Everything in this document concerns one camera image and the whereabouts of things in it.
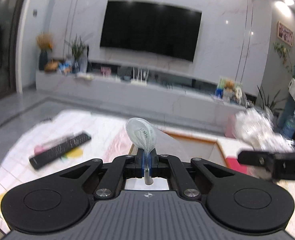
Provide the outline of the dried flowers in dark vase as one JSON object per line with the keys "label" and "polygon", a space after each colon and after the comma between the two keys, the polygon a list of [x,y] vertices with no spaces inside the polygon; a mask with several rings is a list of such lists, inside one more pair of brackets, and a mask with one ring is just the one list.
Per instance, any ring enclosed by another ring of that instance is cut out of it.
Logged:
{"label": "dried flowers in dark vase", "polygon": [[37,46],[40,49],[38,68],[44,70],[45,65],[48,63],[48,51],[52,51],[52,35],[50,33],[40,33],[36,37]]}

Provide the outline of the white marble tv cabinet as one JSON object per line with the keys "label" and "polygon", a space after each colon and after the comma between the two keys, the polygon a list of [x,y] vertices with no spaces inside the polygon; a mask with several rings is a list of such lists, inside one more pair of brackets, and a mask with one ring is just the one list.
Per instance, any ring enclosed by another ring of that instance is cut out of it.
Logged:
{"label": "white marble tv cabinet", "polygon": [[232,115],[245,110],[202,93],[150,83],[143,86],[97,75],[86,80],[37,71],[36,88],[89,102],[101,110],[217,133],[224,132]]}

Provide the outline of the green plant in glass vase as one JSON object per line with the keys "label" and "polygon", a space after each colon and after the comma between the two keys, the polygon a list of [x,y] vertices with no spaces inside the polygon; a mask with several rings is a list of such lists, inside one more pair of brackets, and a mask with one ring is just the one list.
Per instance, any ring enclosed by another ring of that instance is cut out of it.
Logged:
{"label": "green plant in glass vase", "polygon": [[88,57],[89,46],[82,40],[81,36],[75,37],[73,41],[64,41],[71,50],[71,54],[74,57],[74,63],[72,66],[72,72],[78,73],[81,71],[81,59],[86,55]]}

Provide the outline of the red flower gift box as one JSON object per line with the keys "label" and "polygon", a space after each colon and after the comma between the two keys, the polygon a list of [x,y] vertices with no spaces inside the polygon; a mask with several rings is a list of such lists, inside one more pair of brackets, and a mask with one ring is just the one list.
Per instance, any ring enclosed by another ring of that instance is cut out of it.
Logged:
{"label": "red flower gift box", "polygon": [[238,158],[236,155],[226,157],[225,162],[226,162],[227,168],[246,174],[246,175],[250,175],[249,166],[240,164],[238,162]]}

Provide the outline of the black wall television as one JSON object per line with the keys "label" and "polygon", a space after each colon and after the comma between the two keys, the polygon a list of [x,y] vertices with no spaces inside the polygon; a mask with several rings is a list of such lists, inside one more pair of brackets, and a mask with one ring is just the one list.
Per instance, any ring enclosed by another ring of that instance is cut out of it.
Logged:
{"label": "black wall television", "polygon": [[202,12],[167,4],[109,0],[100,46],[144,51],[192,62]]}

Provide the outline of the white lace tablecloth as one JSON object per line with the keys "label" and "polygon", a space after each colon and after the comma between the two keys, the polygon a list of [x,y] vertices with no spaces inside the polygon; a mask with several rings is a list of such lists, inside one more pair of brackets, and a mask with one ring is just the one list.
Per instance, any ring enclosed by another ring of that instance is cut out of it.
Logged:
{"label": "white lace tablecloth", "polygon": [[62,111],[0,166],[5,239],[295,239],[295,142]]}

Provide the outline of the orange cardboard box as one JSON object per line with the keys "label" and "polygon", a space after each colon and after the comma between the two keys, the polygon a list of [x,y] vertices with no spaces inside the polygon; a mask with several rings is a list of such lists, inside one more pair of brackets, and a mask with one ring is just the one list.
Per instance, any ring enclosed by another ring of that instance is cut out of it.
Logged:
{"label": "orange cardboard box", "polygon": [[[192,158],[202,158],[218,165],[227,167],[227,162],[223,156],[216,140],[193,138],[180,134],[168,134],[156,129],[157,154],[168,154],[177,156],[182,162],[189,162]],[[152,185],[146,185],[143,178],[131,178],[126,180],[126,190],[140,191],[167,191],[169,182],[167,179],[156,177]]]}

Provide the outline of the white plastic bag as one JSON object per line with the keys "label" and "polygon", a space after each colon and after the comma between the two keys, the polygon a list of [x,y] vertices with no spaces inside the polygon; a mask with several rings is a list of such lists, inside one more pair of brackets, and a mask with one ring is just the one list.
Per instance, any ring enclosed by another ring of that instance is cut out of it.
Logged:
{"label": "white plastic bag", "polygon": [[249,144],[255,150],[291,153],[295,148],[279,133],[273,131],[269,118],[255,108],[248,108],[235,115],[233,134],[236,139]]}

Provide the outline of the black remote control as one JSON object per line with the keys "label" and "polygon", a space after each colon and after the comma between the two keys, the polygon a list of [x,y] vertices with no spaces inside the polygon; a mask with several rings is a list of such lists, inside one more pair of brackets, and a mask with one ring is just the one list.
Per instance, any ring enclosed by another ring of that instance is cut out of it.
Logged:
{"label": "black remote control", "polygon": [[69,153],[79,146],[91,141],[91,139],[92,137],[84,132],[72,137],[68,137],[56,146],[53,146],[52,148],[49,148],[48,150],[45,150],[44,152],[29,158],[29,162],[35,170],[39,170],[40,168],[59,159],[66,153]]}

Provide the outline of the water jug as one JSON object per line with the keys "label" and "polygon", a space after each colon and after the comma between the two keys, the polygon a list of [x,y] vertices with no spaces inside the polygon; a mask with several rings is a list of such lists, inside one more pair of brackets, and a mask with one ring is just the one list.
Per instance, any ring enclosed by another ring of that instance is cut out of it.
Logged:
{"label": "water jug", "polygon": [[292,139],[295,133],[295,110],[292,115],[290,115],[282,128],[281,134],[283,137]]}

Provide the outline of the floor potted plant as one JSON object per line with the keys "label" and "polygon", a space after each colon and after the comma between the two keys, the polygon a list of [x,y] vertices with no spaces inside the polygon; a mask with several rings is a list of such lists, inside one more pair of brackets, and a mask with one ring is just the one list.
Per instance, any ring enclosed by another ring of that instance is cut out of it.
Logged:
{"label": "floor potted plant", "polygon": [[259,106],[265,111],[265,112],[271,112],[272,114],[275,114],[276,112],[280,112],[283,110],[282,107],[279,106],[280,103],[286,101],[286,98],[281,98],[280,92],[281,90],[278,90],[276,94],[272,97],[270,97],[269,94],[266,94],[263,87],[257,87],[260,97]]}

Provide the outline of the white wifi router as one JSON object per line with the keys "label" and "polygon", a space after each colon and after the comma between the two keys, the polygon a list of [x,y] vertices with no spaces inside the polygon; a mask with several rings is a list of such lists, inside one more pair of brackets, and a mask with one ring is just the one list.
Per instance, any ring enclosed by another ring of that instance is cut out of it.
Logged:
{"label": "white wifi router", "polygon": [[150,71],[143,68],[133,68],[133,77],[131,79],[131,84],[147,86],[147,80]]}

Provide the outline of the framed wall picture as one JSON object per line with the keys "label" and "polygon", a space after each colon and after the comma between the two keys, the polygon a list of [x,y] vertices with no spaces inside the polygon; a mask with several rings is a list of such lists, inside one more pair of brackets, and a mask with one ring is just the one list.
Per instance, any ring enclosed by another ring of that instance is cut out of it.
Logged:
{"label": "framed wall picture", "polygon": [[280,21],[278,22],[277,26],[277,37],[281,39],[283,42],[285,42],[289,46],[293,46],[294,42],[294,34],[291,29],[286,27],[284,24],[282,24]]}

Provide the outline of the white mesh pouch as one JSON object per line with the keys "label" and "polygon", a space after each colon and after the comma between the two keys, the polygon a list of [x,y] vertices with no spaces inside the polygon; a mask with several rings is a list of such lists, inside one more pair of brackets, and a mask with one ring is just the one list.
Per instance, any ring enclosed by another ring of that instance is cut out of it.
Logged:
{"label": "white mesh pouch", "polygon": [[155,149],[157,135],[154,127],[145,119],[130,118],[126,123],[126,132],[131,142],[144,151],[142,169],[146,185],[152,185],[151,152]]}

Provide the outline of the teddy bear on cabinet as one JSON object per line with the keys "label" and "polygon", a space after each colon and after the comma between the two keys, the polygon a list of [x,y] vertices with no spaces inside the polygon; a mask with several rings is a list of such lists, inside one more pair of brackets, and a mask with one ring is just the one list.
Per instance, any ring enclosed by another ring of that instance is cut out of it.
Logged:
{"label": "teddy bear on cabinet", "polygon": [[233,80],[226,79],[224,82],[224,91],[227,93],[232,93],[234,91],[235,82]]}

